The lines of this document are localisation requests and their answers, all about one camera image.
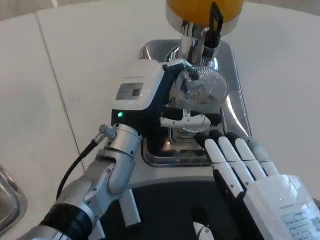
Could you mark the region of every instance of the stainless steel tray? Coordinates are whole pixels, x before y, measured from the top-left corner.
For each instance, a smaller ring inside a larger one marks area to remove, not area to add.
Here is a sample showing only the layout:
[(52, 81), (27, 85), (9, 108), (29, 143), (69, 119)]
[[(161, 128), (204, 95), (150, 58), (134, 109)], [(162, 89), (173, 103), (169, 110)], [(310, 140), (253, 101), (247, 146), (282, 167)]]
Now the stainless steel tray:
[[(176, 49), (180, 40), (151, 40), (140, 51), (141, 59), (153, 59), (165, 62), (168, 53)], [(242, 96), (233, 52), (228, 43), (221, 41), (216, 56), (218, 71), (225, 77), (229, 93), (220, 109), (214, 112), (221, 114), (225, 133), (232, 132), (239, 137), (251, 136), (251, 130)], [(205, 166), (205, 151), (192, 139), (192, 135), (180, 134), (179, 130), (168, 129), (153, 139), (145, 139), (141, 152), (144, 160), (153, 167)]]
[(0, 236), (25, 214), (27, 198), (0, 165)]

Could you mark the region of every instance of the robotic hand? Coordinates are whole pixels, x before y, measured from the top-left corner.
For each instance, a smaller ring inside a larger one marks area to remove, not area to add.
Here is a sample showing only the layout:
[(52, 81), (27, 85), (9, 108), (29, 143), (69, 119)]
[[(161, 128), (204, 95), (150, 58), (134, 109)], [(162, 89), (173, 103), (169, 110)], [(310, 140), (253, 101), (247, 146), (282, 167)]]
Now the robotic hand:
[(253, 138), (197, 133), (243, 239), (320, 239), (320, 211), (297, 176), (280, 175)]

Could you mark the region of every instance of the label sticker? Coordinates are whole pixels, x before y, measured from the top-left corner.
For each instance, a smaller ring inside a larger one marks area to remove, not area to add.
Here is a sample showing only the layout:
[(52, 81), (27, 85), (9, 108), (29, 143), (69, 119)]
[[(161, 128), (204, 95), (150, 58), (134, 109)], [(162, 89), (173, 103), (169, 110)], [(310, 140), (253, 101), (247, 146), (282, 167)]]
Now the label sticker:
[(319, 209), (306, 208), (281, 218), (294, 240), (320, 240)]
[(122, 83), (115, 100), (138, 100), (143, 85), (143, 82)]

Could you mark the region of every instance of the white tabletop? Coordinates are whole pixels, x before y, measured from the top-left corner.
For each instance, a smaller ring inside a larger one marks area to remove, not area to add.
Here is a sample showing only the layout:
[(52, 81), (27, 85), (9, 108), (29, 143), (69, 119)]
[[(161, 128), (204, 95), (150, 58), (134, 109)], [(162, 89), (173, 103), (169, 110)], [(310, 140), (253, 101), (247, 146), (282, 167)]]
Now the white tabletop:
[[(114, 83), (144, 43), (180, 37), (167, 23), (164, 0), (108, 0), (37, 14), (81, 149), (99, 124), (110, 123)], [(281, 173), (300, 176), (318, 199), (319, 25), (314, 15), (245, 3), (238, 25), (223, 37), (234, 50), (253, 135)], [(143, 168), (150, 180), (211, 174)], [(136, 174), (131, 181), (139, 181)]]
[(36, 16), (2, 21), (0, 33), (0, 164), (28, 201), (25, 216), (1, 237), (14, 240), (43, 219), (78, 152)]

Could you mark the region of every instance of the orange container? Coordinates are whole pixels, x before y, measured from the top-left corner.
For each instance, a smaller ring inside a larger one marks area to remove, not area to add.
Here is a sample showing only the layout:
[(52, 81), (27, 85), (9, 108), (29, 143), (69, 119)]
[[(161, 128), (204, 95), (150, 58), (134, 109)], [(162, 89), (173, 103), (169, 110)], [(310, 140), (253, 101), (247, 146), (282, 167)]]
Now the orange container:
[(169, 7), (179, 17), (202, 27), (209, 26), (212, 2), (218, 5), (224, 23), (238, 16), (244, 4), (244, 0), (167, 0)]

